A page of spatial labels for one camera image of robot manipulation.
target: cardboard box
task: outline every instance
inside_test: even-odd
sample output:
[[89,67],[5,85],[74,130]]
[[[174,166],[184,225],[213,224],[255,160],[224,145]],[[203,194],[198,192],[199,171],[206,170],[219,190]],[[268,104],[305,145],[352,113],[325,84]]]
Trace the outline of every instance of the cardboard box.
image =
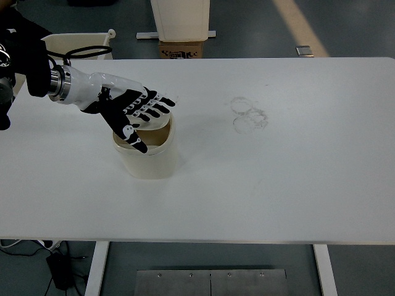
[[201,59],[203,56],[203,41],[159,41],[159,55],[161,59]]

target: plastic container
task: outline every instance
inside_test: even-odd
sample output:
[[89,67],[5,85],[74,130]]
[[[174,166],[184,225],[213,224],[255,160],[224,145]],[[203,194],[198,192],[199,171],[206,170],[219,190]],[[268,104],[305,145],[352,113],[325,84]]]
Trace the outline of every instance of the plastic container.
[[210,0],[151,0],[159,40],[205,41],[209,37]]
[[[92,45],[105,45],[109,46],[110,39],[116,36],[115,31],[110,29],[107,33],[69,33],[69,34],[52,34],[44,37],[47,50],[65,54],[73,49],[92,46]],[[84,51],[82,54],[96,52],[97,49],[92,51]],[[112,60],[112,54],[98,55],[97,57],[89,57],[88,60]]]
[[139,179],[170,177],[175,170],[178,157],[173,115],[170,115],[164,127],[155,130],[139,129],[137,133],[148,146],[145,154],[120,139],[115,133],[112,134],[114,147],[128,172]]

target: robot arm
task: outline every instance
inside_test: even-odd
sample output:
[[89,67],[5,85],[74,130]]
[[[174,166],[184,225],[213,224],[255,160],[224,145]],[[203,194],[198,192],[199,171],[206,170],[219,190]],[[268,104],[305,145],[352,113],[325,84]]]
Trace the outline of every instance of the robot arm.
[[49,97],[60,104],[75,104],[85,113],[100,113],[112,130],[137,150],[145,153],[127,115],[149,121],[169,113],[170,99],[150,91],[141,83],[105,73],[85,74],[71,66],[51,70],[52,90]]
[[169,113],[175,103],[150,91],[141,83],[122,77],[93,73],[85,74],[69,65],[50,69],[44,41],[0,38],[0,129],[9,127],[7,112],[14,100],[14,73],[27,76],[32,96],[49,95],[60,104],[75,104],[82,112],[100,113],[114,133],[135,149],[145,153],[147,146],[138,137],[128,116],[149,121]]

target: circular stain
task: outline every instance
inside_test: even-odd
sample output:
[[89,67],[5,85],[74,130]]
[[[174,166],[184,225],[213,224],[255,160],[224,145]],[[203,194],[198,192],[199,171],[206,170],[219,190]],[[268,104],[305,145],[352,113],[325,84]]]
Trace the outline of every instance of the circular stain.
[[239,134],[251,134],[255,128],[253,120],[246,116],[233,120],[233,126]]
[[254,128],[265,128],[267,125],[267,117],[262,110],[253,108],[246,116],[253,122]]
[[230,108],[235,114],[244,115],[252,109],[252,102],[245,97],[236,97],[231,101]]

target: table surface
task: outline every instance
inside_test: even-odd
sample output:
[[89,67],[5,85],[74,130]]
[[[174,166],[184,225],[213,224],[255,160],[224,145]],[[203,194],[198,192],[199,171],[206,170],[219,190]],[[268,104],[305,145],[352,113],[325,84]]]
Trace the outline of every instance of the table surface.
[[1,238],[395,243],[393,59],[73,66],[177,101],[176,171],[130,176],[100,115],[24,86],[0,132]]

